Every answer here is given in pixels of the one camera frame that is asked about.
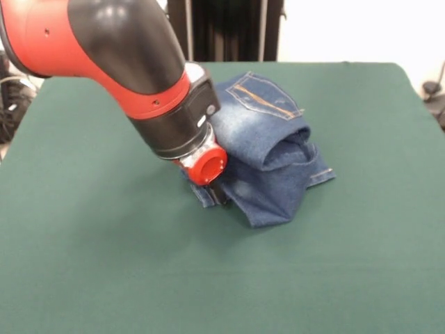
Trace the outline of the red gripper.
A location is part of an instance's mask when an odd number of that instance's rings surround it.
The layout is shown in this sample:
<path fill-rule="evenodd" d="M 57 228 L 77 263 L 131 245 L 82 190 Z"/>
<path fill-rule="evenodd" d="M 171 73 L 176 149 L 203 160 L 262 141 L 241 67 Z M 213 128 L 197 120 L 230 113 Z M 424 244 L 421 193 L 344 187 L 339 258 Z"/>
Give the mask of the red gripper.
<path fill-rule="evenodd" d="M 205 186 L 207 204 L 227 205 L 229 198 L 214 181 L 220 176 L 227 165 L 227 153 L 218 144 L 203 145 L 192 154 L 173 161 L 194 184 L 210 184 Z"/>

